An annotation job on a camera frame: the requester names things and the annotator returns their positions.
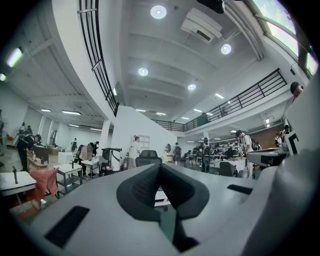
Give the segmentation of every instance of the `person wearing backpack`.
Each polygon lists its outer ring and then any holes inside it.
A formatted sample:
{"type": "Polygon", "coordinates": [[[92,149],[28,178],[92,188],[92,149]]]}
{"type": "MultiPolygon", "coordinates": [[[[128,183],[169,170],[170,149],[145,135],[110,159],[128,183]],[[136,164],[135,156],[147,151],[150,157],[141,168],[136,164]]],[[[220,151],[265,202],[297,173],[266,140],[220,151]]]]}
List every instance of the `person wearing backpack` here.
{"type": "MultiPolygon", "coordinates": [[[[249,152],[253,152],[254,151],[254,149],[252,147],[252,144],[253,144],[252,143],[252,138],[249,135],[247,135],[247,134],[241,132],[240,130],[238,130],[235,133],[235,136],[237,138],[241,139],[242,145],[244,146],[244,151],[243,152],[245,153],[246,157],[247,157],[247,154],[249,152]]],[[[252,179],[253,178],[253,172],[254,172],[254,164],[252,162],[249,162],[248,158],[246,159],[246,167],[248,169],[248,178],[252,179]]]]}

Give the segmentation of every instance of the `air conditioner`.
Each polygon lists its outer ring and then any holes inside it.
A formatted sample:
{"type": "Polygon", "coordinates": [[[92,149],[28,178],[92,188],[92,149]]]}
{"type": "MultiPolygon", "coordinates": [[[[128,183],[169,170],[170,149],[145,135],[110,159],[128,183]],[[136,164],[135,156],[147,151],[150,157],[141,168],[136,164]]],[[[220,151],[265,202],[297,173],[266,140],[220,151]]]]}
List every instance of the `air conditioner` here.
{"type": "Polygon", "coordinates": [[[188,12],[181,29],[200,38],[207,44],[209,44],[215,36],[217,38],[222,36],[220,33],[222,26],[196,8],[192,8],[191,11],[188,12]]]}

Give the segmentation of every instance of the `round ceiling light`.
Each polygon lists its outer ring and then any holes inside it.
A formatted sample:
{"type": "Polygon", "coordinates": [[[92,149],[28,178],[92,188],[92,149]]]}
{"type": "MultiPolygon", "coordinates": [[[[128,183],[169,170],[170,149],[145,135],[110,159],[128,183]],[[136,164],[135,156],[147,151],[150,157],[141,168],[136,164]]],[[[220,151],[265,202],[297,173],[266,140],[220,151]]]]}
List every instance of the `round ceiling light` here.
{"type": "Polygon", "coordinates": [[[231,46],[230,46],[230,44],[224,44],[224,45],[222,45],[222,47],[221,47],[221,52],[222,52],[223,54],[229,54],[229,53],[231,52],[231,46]]]}
{"type": "Polygon", "coordinates": [[[196,85],[195,84],[189,84],[188,85],[188,90],[193,91],[194,89],[196,89],[196,85]]]}
{"type": "Polygon", "coordinates": [[[161,5],[156,5],[151,8],[150,14],[155,19],[162,19],[167,15],[167,10],[161,5]]]}
{"type": "Polygon", "coordinates": [[[146,75],[148,75],[148,70],[144,67],[139,68],[138,73],[140,76],[145,77],[146,75]]]}

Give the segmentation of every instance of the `handrail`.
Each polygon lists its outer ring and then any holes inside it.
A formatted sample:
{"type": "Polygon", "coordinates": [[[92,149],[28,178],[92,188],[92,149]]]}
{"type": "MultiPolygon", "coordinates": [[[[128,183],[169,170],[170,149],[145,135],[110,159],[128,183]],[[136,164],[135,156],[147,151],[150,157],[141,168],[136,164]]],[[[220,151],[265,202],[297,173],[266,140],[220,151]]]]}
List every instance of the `handrail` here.
{"type": "Polygon", "coordinates": [[[85,47],[90,59],[91,70],[100,85],[105,100],[108,102],[114,116],[117,115],[119,104],[110,85],[101,47],[99,29],[99,0],[79,0],[80,23],[85,47]]]}
{"type": "Polygon", "coordinates": [[[163,121],[163,120],[156,120],[151,119],[156,124],[160,125],[161,127],[165,128],[168,131],[177,131],[177,132],[184,132],[185,125],[179,122],[171,122],[171,121],[163,121]]]}
{"type": "Polygon", "coordinates": [[[218,120],[231,113],[241,110],[249,105],[256,103],[264,97],[276,92],[287,85],[286,80],[280,73],[280,69],[277,68],[275,71],[268,74],[266,77],[256,82],[254,85],[229,99],[228,101],[214,107],[213,109],[206,111],[207,122],[203,117],[197,117],[184,125],[184,131],[190,131],[197,128],[205,123],[218,120]]]}

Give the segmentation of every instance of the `fluorescent light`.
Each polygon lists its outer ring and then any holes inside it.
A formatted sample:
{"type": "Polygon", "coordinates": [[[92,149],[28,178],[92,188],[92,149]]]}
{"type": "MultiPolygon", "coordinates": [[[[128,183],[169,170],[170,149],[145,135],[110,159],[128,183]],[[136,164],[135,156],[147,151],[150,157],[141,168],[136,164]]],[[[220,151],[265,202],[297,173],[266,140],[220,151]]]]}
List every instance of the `fluorescent light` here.
{"type": "Polygon", "coordinates": [[[156,5],[151,8],[150,14],[155,19],[162,19],[167,15],[167,10],[161,5],[156,5]]]}
{"type": "Polygon", "coordinates": [[[6,63],[12,68],[21,57],[22,51],[19,48],[15,48],[6,63]]]}
{"type": "Polygon", "coordinates": [[[231,46],[230,46],[230,44],[224,44],[224,45],[222,45],[222,47],[221,47],[221,52],[224,54],[224,55],[226,55],[226,54],[229,54],[230,52],[231,52],[231,46]]]}
{"type": "Polygon", "coordinates": [[[197,86],[196,86],[194,83],[189,84],[189,85],[188,85],[188,90],[189,90],[189,91],[193,91],[194,89],[196,89],[196,87],[197,87],[197,86]]]}
{"type": "Polygon", "coordinates": [[[148,69],[141,67],[141,68],[139,68],[138,73],[140,76],[145,77],[146,75],[148,75],[148,69]]]}
{"type": "Polygon", "coordinates": [[[67,111],[67,110],[62,110],[63,113],[65,114],[72,114],[72,115],[81,115],[80,112],[78,111],[67,111]]]}
{"type": "Polygon", "coordinates": [[[220,99],[224,99],[225,98],[222,95],[220,95],[219,93],[216,93],[215,96],[219,97],[220,99]]]}
{"type": "Polygon", "coordinates": [[[4,81],[4,80],[6,80],[6,76],[5,76],[5,74],[0,74],[0,81],[4,81]]]}

